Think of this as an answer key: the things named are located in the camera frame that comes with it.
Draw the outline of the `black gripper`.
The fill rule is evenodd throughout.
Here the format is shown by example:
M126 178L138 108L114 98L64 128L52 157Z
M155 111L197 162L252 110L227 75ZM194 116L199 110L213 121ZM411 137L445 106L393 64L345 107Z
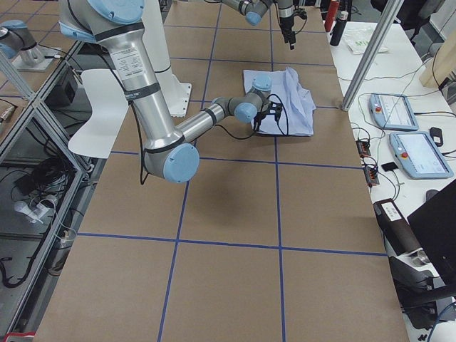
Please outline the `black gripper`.
M265 117L270 113L270 107L266 106L265 108L261 109L254 117L252 128L259 129L261 127L261 122Z
M291 50L295 49L296 35L293 31L294 17L279 17L279 27L281 29L284 42L289 44Z

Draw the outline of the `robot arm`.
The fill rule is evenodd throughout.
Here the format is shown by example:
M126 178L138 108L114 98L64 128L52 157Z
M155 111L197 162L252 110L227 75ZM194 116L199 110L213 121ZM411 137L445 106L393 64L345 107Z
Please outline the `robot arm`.
M229 116L250 123L270 105L271 79L261 73L245 95L216 98L210 107L175 125L143 42L145 2L60 1L59 6L64 36L108 50L138 127L146 134L141 165L151 175L187 182L200 163L193 140Z
M296 44L296 33L293 30L294 18L298 16L299 10L299 4L295 1L221 0L221 3L244 16L251 26L256 26L262 20L265 13L275 5L279 28L284 37L284 42L289 44L291 50L294 50Z

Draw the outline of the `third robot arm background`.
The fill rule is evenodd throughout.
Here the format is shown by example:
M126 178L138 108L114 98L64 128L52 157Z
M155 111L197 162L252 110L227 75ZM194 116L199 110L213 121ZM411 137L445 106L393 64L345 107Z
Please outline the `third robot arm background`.
M19 71L43 72L51 64L27 25L18 19L1 23L1 51Z

